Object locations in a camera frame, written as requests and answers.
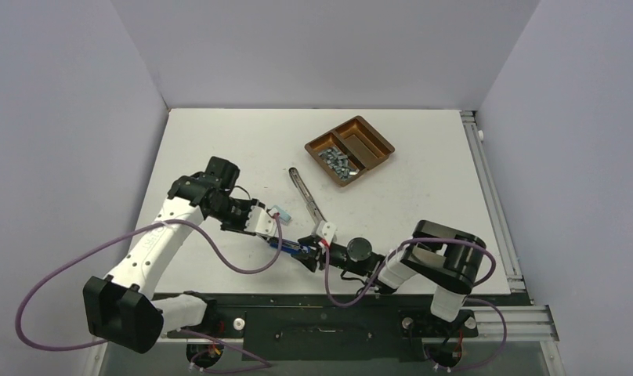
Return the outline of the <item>silver black stapler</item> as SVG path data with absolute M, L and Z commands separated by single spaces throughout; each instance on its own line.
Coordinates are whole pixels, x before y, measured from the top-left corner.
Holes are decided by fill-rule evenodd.
M 302 177 L 300 176 L 300 174 L 298 172 L 298 169 L 296 167 L 291 167 L 291 168 L 288 169 L 288 174 L 290 176 L 291 181 L 295 185 L 296 189 L 298 190 L 298 192 L 302 196 L 302 199 L 305 201 L 307 210 L 308 210 L 311 218 L 315 222 L 315 224 L 318 225 L 321 222 L 324 222 L 325 221 L 324 215 L 321 212 L 321 210 L 319 209 L 319 207 L 318 207 L 315 199 L 313 198 L 313 195 L 310 193 L 307 185 L 302 180 Z

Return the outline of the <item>light blue staple box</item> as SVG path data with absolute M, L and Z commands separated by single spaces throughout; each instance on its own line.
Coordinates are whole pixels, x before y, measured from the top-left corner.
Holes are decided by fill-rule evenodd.
M 283 224 L 288 224 L 292 217 L 291 215 L 285 211 L 283 208 L 274 205 L 270 210 L 269 210 L 269 214 L 271 216 L 277 216 L 277 218 L 283 223 Z

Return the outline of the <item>blue stapler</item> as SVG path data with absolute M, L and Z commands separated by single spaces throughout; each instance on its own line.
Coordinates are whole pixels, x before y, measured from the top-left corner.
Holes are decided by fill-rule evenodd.
M 280 249 L 280 252 L 290 255 L 293 259 L 307 260 L 312 257 L 312 249 L 310 247 L 307 247 L 295 241 L 282 240 L 282 245 L 278 247 L 279 238 L 268 237 L 266 239 L 266 243 L 275 250 Z

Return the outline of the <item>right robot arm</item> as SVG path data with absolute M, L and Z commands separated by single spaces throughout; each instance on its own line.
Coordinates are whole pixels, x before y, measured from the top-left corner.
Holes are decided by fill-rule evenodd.
M 479 237 L 461 230 L 421 220 L 409 240 L 387 255 L 374 252 L 371 242 L 354 237 L 347 244 L 335 243 L 335 225 L 319 224 L 312 234 L 298 240 L 293 259 L 309 271 L 335 267 L 352 273 L 363 283 L 362 293 L 395 293 L 415 276 L 436 285 L 427 314 L 429 329 L 449 334 L 458 325 L 458 314 L 474 287 L 489 280 L 497 261 Z

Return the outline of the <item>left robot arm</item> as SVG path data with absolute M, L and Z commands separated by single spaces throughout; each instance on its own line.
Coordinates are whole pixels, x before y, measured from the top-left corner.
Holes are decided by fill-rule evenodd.
M 215 301 L 187 291 L 161 300 L 154 293 L 168 264 L 192 232 L 208 218 L 221 230 L 272 236 L 276 219 L 257 199 L 232 198 L 240 169 L 212 157 L 206 169 L 178 178 L 151 228 L 105 277 L 91 277 L 83 288 L 89 332 L 137 353 L 148 352 L 170 331 L 189 328 L 199 337 L 218 325 Z

